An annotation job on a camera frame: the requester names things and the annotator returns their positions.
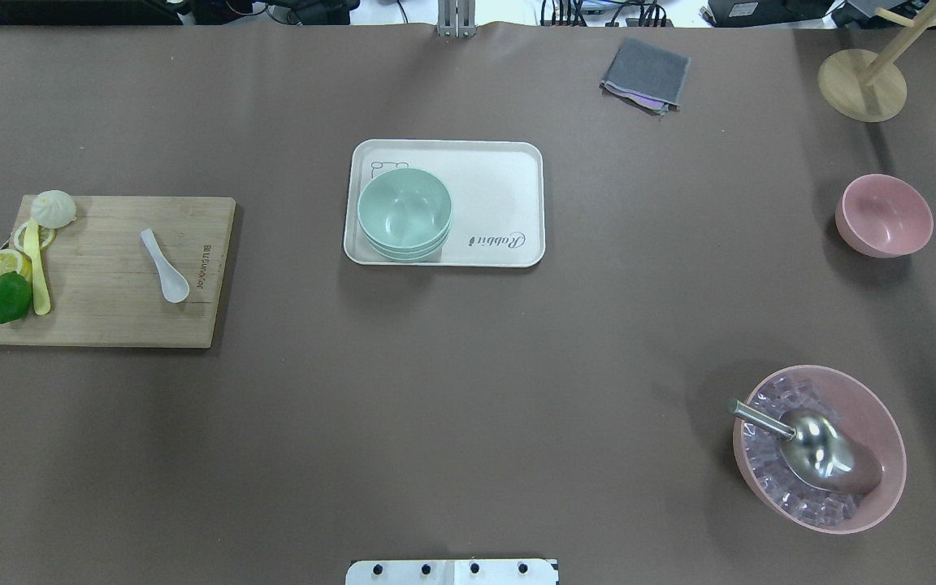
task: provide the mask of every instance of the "metal bracket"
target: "metal bracket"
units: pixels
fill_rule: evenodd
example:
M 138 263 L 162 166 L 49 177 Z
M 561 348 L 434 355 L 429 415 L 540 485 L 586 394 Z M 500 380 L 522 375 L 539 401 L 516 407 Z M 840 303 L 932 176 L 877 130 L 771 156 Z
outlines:
M 475 37 L 475 0 L 439 0 L 440 37 Z

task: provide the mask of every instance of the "napkin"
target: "napkin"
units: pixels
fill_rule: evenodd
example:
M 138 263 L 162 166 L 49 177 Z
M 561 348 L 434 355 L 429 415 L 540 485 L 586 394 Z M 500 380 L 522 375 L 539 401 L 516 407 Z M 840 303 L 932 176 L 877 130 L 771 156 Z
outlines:
M 601 86 L 657 115 L 680 107 L 681 89 L 691 59 L 627 38 L 602 77 Z

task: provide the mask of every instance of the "white tray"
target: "white tray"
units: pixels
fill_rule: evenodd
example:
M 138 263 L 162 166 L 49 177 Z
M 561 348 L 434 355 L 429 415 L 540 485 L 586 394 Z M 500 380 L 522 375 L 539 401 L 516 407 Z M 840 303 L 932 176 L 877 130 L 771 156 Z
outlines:
M 367 244 L 357 221 L 360 192 L 385 171 L 413 167 L 450 190 L 453 221 L 439 252 L 394 262 Z M 544 160 L 534 145 L 497 141 L 364 141 L 353 151 L 345 255 L 361 264 L 426 267 L 534 266 L 544 256 Z

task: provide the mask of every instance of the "large pink bowl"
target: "large pink bowl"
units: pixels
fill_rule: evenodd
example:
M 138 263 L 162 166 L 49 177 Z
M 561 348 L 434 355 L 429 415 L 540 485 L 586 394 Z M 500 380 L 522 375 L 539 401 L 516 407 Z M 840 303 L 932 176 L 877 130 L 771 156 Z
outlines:
M 748 404 L 752 402 L 754 395 L 762 386 L 779 378 L 780 375 L 785 375 L 792 384 L 804 380 L 811 381 L 817 389 L 821 402 L 840 415 L 837 428 L 847 433 L 853 440 L 872 449 L 873 455 L 876 455 L 877 459 L 883 463 L 883 479 L 876 489 L 863 497 L 858 511 L 846 521 L 836 526 L 811 526 L 801 522 L 777 507 L 757 484 L 757 477 L 753 474 L 750 463 L 746 459 L 743 422 L 736 419 L 735 430 L 732 433 L 735 463 L 739 464 L 739 471 L 742 471 L 747 485 L 757 494 L 761 502 L 767 504 L 777 514 L 799 523 L 804 528 L 828 534 L 851 534 L 873 528 L 894 510 L 898 500 L 902 497 L 902 490 L 905 489 L 908 460 L 905 456 L 902 433 L 898 430 L 898 425 L 895 425 L 891 412 L 887 411 L 887 407 L 864 384 L 842 371 L 824 366 L 791 366 L 778 370 L 757 384 L 757 388 L 754 388 L 750 396 L 747 396 L 746 402 Z
M 876 258 L 894 258 L 924 247 L 934 217 L 911 185 L 889 175 L 858 177 L 836 206 L 836 229 L 852 248 Z

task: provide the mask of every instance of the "white spoon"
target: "white spoon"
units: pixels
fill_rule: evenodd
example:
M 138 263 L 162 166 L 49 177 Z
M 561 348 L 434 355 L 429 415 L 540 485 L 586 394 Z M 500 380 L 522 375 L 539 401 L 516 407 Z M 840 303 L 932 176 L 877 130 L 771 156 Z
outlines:
M 161 248 L 157 245 L 154 237 L 154 231 L 146 228 L 140 232 L 140 238 L 144 241 L 146 251 L 154 260 L 154 266 L 157 267 L 157 275 L 161 278 L 161 293 L 164 300 L 170 303 L 182 303 L 190 294 L 190 283 L 186 282 L 183 275 L 179 274 L 174 266 L 164 259 Z

